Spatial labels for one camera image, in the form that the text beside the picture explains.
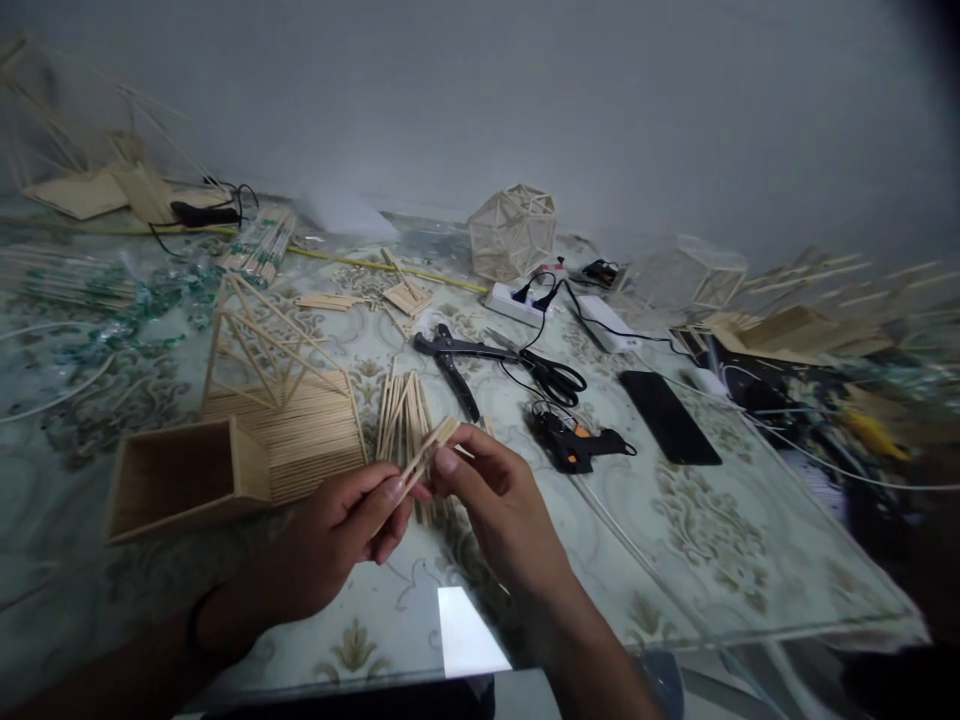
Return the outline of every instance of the black wristband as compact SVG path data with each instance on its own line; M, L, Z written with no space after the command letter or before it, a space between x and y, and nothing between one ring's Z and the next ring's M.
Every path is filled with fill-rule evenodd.
M221 587L223 587L223 583L217 583L212 588L207 590L203 595L197 598L197 601L193 604L193 607L190 608L190 614L187 616L187 631L183 639L183 644L184 647L186 647L187 654L202 667L208 670L214 670L216 672L225 670L231 665L240 662L240 660L247 655L247 653L244 653L240 657L225 658L223 656L207 652L200 646L200 640L197 638L197 622L200 618L200 611L203 610L210 597Z

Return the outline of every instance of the white power strip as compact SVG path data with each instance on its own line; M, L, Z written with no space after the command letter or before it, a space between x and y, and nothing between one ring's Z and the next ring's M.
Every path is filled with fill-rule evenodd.
M601 322L611 330L616 330L619 333L626 333L627 335L634 334L633 330L627 327L627 324L604 302L603 298L597 295L580 295L577 297L577 302L580 303L580 312L583 314L584 319L596 321L585 322L584 325L587 326L587 329L589 329L597 339L597 342L603 346L604 350L610 353L637 352L640 350L642 345L640 338L614 335L612 332L608 332L605 328L597 325L598 322Z
M533 307L533 299L528 297L525 303L519 303L511 297L516 292L503 283L494 283L493 289L483 299L483 304L494 312L519 320L531 327L539 328L544 322L543 313Z

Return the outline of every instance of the black glue gun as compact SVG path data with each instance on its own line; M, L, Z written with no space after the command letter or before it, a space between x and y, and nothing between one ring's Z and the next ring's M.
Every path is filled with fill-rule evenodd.
M590 458L595 455L637 454L636 448L620 437L616 430L602 430L599 435L590 435L580 425L571 430L553 413L534 413L530 426L554 467L568 475L593 472Z

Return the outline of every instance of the smartphone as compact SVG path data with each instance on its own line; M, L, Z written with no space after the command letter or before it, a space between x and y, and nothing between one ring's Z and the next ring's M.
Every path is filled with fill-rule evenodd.
M620 383L667 460L675 465L721 465L723 460L667 381L652 372L627 370Z

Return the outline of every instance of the hand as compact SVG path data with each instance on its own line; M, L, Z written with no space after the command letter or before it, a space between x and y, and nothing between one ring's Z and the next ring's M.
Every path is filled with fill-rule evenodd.
M395 465L378 462L325 480L277 539L214 593L201 623L218 614L237 616L236 625L245 631L237 635L246 639L318 613L337 596L355 564L387 561L407 529L411 497L429 499L418 484L399 502L399 476ZM240 647L242 641L235 644Z
M469 458L453 449L460 445ZM466 506L480 550L518 599L548 600L578 586L526 461L473 425L461 425L434 456L438 494Z

